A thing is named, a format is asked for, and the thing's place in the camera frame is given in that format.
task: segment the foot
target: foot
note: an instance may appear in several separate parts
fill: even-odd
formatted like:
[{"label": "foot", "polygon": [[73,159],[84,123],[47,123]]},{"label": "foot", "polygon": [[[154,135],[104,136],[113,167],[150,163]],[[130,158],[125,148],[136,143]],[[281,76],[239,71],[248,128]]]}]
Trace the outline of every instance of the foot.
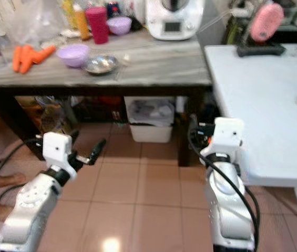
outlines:
[{"label": "foot", "polygon": [[8,185],[20,185],[26,182],[26,176],[17,172],[11,176],[0,176],[0,187]]},{"label": "foot", "polygon": [[0,222],[4,222],[12,210],[11,206],[0,205]]}]

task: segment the purple lid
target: purple lid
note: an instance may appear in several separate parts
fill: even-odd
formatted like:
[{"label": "purple lid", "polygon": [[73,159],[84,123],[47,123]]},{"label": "purple lid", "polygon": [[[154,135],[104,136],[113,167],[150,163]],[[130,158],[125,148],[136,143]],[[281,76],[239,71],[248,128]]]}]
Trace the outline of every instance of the purple lid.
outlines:
[{"label": "purple lid", "polygon": [[104,7],[92,7],[85,11],[87,16],[106,15],[107,10]]}]

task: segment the white folding table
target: white folding table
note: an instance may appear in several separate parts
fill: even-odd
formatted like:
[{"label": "white folding table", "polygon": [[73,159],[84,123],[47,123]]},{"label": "white folding table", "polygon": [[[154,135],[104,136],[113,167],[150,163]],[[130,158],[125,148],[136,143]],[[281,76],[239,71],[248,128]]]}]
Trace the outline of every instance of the white folding table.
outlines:
[{"label": "white folding table", "polygon": [[297,196],[297,45],[286,47],[280,57],[239,58],[235,46],[204,51],[223,116],[245,122],[243,180],[293,187]]}]

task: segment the table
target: table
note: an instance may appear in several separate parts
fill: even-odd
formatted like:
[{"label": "table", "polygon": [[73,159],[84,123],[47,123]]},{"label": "table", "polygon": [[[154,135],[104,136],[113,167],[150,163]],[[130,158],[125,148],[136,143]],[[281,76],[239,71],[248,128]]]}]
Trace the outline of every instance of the table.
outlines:
[{"label": "table", "polygon": [[[11,63],[0,69],[0,116],[22,139],[33,138],[39,130],[19,106],[14,96],[187,96],[188,113],[198,113],[203,94],[211,90],[211,79],[195,39],[157,41],[146,30],[124,36],[110,36],[104,45],[92,40],[84,42],[90,53],[128,54],[130,65],[115,80],[116,72],[91,76],[81,69],[65,67],[52,55],[43,64],[34,66],[26,75],[12,71]],[[13,51],[4,52],[11,61]],[[189,164],[187,141],[188,120],[180,126],[179,165]],[[40,159],[42,154],[33,145],[28,147]]]},{"label": "table", "polygon": [[297,196],[297,45],[286,47],[281,57],[239,58],[235,46],[204,50],[223,115],[245,122],[243,180],[294,187]]}]

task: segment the red cup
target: red cup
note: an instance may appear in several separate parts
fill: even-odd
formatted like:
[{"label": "red cup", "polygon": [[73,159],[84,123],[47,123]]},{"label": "red cup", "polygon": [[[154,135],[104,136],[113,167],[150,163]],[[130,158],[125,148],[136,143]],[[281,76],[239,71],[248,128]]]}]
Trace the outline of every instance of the red cup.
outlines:
[{"label": "red cup", "polygon": [[104,7],[92,7],[85,11],[90,23],[92,35],[96,44],[104,44],[108,41],[107,10]]}]

